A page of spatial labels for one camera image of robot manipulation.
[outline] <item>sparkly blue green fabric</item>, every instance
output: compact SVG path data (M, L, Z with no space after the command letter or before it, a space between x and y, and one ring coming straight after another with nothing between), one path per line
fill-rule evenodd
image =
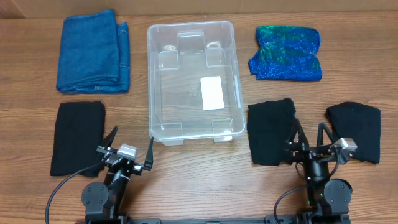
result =
M316 29L294 26L257 27L260 49L249 61L258 80L322 79L317 59L320 35Z

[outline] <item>clear plastic bin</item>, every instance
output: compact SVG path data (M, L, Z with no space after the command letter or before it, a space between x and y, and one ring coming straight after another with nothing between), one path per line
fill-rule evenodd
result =
M230 21L148 28L149 134L166 146L231 141L246 127Z

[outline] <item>folded blue towel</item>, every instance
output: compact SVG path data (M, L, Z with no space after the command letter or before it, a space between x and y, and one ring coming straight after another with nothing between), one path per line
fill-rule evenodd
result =
M62 93L125 93L129 87L127 23L116 24L113 9L66 18L57 90Z

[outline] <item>blue towel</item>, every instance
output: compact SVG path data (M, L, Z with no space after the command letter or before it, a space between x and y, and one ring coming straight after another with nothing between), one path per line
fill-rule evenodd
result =
M251 73L258 80L322 79L317 52L320 35L306 27L262 26L257 27L260 49L249 61Z
M129 87L127 23L116 24L113 9L66 18L57 90L62 93L125 93Z

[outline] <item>black cloth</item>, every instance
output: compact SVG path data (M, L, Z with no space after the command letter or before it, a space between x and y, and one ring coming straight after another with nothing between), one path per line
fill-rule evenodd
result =
M51 176L72 174L101 162L96 152L104 134L105 107L100 102L61 103L55 123ZM104 167L83 172L97 177Z
M358 146L354 159L380 162L381 112L372 106L345 102L326 109L335 138L352 138Z
M277 166L292 163L293 155L285 150L295 107L290 98L248 105L248 136L253 163Z

